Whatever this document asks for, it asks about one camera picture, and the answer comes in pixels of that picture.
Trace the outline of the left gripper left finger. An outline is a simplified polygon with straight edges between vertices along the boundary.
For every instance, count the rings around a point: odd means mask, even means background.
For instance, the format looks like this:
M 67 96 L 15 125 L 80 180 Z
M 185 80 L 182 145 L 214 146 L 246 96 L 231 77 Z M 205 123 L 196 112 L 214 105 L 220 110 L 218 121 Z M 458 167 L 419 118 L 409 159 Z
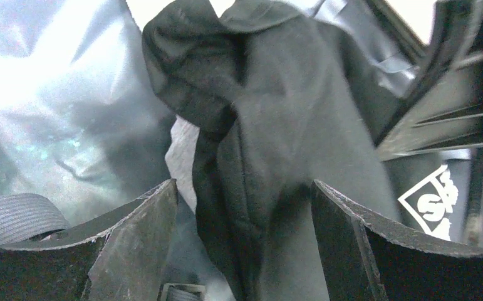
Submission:
M 0 300 L 156 300 L 177 205 L 169 179 L 52 239 L 0 245 Z

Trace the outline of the yellow Pikachu suitcase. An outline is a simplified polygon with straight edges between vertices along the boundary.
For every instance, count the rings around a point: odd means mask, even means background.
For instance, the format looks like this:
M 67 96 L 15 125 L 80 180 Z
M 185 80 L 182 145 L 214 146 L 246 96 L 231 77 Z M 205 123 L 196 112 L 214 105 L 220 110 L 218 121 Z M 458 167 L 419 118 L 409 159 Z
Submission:
M 0 1 L 0 245 L 52 239 L 173 179 L 177 115 L 155 93 L 143 29 L 173 1 Z M 381 161 L 438 153 L 450 182 L 398 198 L 431 235 L 483 248 L 483 1 L 276 1 L 347 32 L 357 79 L 392 95 Z M 177 189 L 156 300 L 236 300 Z

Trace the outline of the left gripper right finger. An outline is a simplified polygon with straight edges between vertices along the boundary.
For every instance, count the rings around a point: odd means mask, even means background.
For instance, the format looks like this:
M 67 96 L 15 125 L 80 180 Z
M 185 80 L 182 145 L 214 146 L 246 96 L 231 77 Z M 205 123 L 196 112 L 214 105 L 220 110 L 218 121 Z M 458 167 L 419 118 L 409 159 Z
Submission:
M 409 228 L 319 180 L 311 195 L 331 300 L 483 300 L 483 248 Z

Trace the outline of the black garment with label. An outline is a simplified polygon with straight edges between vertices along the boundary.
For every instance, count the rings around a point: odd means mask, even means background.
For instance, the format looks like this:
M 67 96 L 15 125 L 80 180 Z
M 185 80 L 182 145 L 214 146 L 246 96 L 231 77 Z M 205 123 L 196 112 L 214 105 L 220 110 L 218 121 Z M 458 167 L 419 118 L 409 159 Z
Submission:
M 319 180 L 421 231 L 398 198 L 450 182 L 441 154 L 383 162 L 371 137 L 397 103 L 357 79 L 352 37 L 276 1 L 173 1 L 143 29 L 153 89 L 199 128 L 197 231 L 236 300 L 331 300 L 311 210 Z

